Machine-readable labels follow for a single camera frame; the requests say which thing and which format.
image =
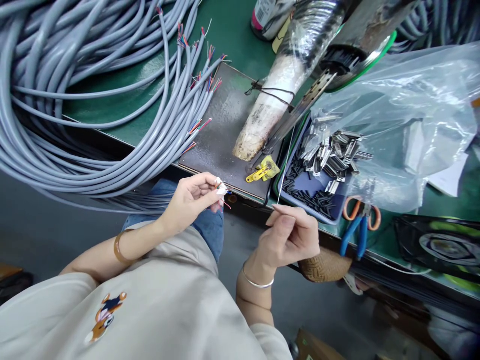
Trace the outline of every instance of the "sleeve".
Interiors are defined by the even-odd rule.
[[[250,326],[250,330],[260,343],[268,360],[293,360],[287,341],[276,328],[259,323]]]
[[[36,284],[0,307],[0,349],[5,358],[23,352],[45,337],[95,290],[95,280],[85,273],[68,273]]]

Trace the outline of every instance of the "cable bundle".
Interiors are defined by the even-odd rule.
[[[211,86],[211,75],[223,60],[211,64],[213,52],[209,52],[201,77],[192,83],[206,36],[202,29],[199,41],[189,45],[200,0],[173,2],[14,0],[1,5],[0,170],[76,207],[129,214],[161,212],[168,205],[165,196],[136,189],[194,146],[204,126],[191,130],[212,100],[217,87]],[[166,4],[172,5],[164,14]],[[168,44],[175,35],[177,50],[170,55]],[[161,51],[165,66],[142,81],[96,93],[66,93],[87,77],[123,69]],[[62,118],[64,100],[124,94],[158,79],[165,81],[154,96],[122,119],[85,124]],[[66,132],[65,127],[110,129],[125,124],[159,99],[147,134],[121,161],[103,159]],[[53,193],[78,194],[109,206],[79,205]]]
[[[478,0],[422,0],[397,29],[390,54],[480,40]]]

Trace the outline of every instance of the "blue handle pliers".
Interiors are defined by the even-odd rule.
[[[367,250],[367,235],[369,230],[369,218],[372,212],[372,206],[364,204],[363,211],[352,221],[348,227],[345,235],[341,239],[340,255],[345,256],[349,241],[355,230],[360,226],[360,237],[358,238],[358,244],[356,249],[356,259],[359,261],[364,257]]]

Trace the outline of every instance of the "woman's left hand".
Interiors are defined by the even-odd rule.
[[[211,207],[216,213],[222,208],[219,200],[223,200],[227,193],[224,189],[217,189],[220,184],[216,181],[217,177],[209,172],[181,179],[170,204],[155,223],[170,238],[192,225],[205,209]]]

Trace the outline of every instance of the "silver bracelet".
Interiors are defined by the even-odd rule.
[[[241,267],[241,272],[243,273],[243,276],[245,277],[245,279],[251,284],[253,285],[254,287],[256,288],[259,288],[259,289],[268,289],[269,287],[271,287],[273,284],[274,284],[274,281],[275,281],[275,278],[273,278],[273,280],[271,281],[271,283],[267,284],[267,285],[258,285],[257,283],[254,283],[253,281],[251,281],[248,277],[247,277],[247,274],[245,273],[245,264],[247,262],[245,261],[243,263],[243,266]]]

